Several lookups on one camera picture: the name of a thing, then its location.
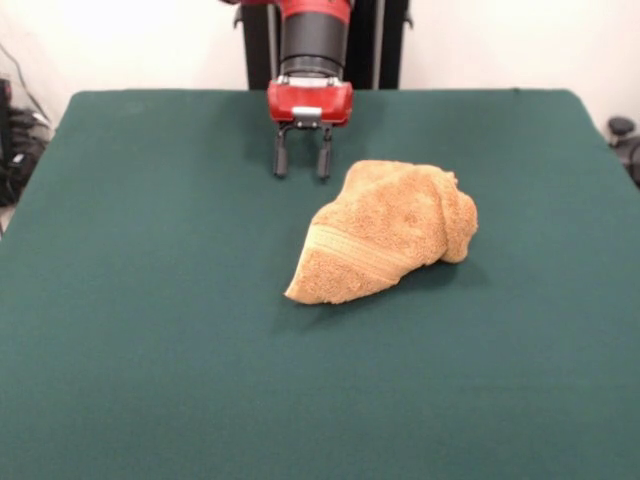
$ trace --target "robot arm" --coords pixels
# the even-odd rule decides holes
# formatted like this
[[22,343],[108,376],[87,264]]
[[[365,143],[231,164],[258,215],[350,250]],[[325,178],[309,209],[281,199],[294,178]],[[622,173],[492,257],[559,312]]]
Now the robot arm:
[[275,4],[282,14],[280,72],[267,91],[278,124],[274,174],[287,174],[286,133],[322,130],[318,175],[329,176],[333,127],[348,124],[353,87],[343,81],[353,0],[222,0],[228,4]]

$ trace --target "green tablecloth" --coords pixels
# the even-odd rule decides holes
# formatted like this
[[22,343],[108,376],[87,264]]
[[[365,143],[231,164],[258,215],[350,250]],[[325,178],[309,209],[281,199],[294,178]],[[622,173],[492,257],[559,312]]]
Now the green tablecloth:
[[[640,478],[640,198],[575,96],[358,93],[327,185],[273,135],[261,93],[74,97],[0,244],[0,478]],[[296,306],[365,158],[455,170],[470,257]]]

